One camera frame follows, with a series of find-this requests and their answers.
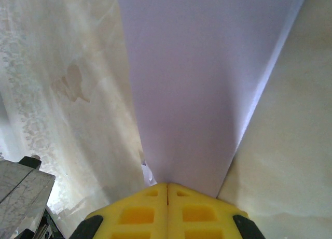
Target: square hole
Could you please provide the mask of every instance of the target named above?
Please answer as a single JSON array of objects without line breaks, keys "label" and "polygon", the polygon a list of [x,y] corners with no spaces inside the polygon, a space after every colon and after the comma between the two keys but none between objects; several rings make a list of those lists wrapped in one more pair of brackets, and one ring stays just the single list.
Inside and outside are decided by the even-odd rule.
[{"label": "square hole", "polygon": [[185,231],[185,239],[223,239],[221,230],[189,230]]},{"label": "square hole", "polygon": [[112,239],[150,239],[150,237],[150,232],[124,232],[112,235]]},{"label": "square hole", "polygon": [[152,190],[152,191],[149,191],[146,195],[147,196],[158,196],[158,191],[157,190]]},{"label": "square hole", "polygon": [[177,191],[176,194],[177,194],[178,196],[189,196],[188,194],[186,194],[186,193],[183,192],[183,191]]},{"label": "square hole", "polygon": [[155,210],[151,207],[130,207],[122,212],[119,224],[153,223],[154,218]]},{"label": "square hole", "polygon": [[207,205],[187,205],[182,209],[184,222],[210,222],[217,221],[213,209]]}]

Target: cream wall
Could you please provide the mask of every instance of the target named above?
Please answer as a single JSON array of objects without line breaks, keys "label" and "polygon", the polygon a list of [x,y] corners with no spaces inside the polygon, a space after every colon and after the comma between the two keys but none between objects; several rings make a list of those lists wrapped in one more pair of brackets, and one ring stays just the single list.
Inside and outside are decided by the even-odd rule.
[{"label": "cream wall", "polygon": [[306,0],[219,194],[266,238],[332,235],[332,5]]}]

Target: white curtain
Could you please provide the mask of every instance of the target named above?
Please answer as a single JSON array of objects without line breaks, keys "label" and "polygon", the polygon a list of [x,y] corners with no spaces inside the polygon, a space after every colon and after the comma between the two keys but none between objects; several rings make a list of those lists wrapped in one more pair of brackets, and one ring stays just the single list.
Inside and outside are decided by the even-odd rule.
[{"label": "white curtain", "polygon": [[0,7],[0,91],[20,152],[12,158],[38,154],[56,175],[48,205],[69,237],[89,212],[144,187],[118,3]]}]

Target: metal object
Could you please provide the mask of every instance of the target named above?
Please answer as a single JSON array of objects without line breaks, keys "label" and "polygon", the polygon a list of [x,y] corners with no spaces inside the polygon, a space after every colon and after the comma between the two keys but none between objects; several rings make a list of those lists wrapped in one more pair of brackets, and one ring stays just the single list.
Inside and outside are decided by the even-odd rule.
[{"label": "metal object", "polygon": [[49,226],[37,230],[55,177],[36,170],[41,161],[24,157],[19,163],[0,161],[0,238],[15,238],[28,229],[49,238]]}]

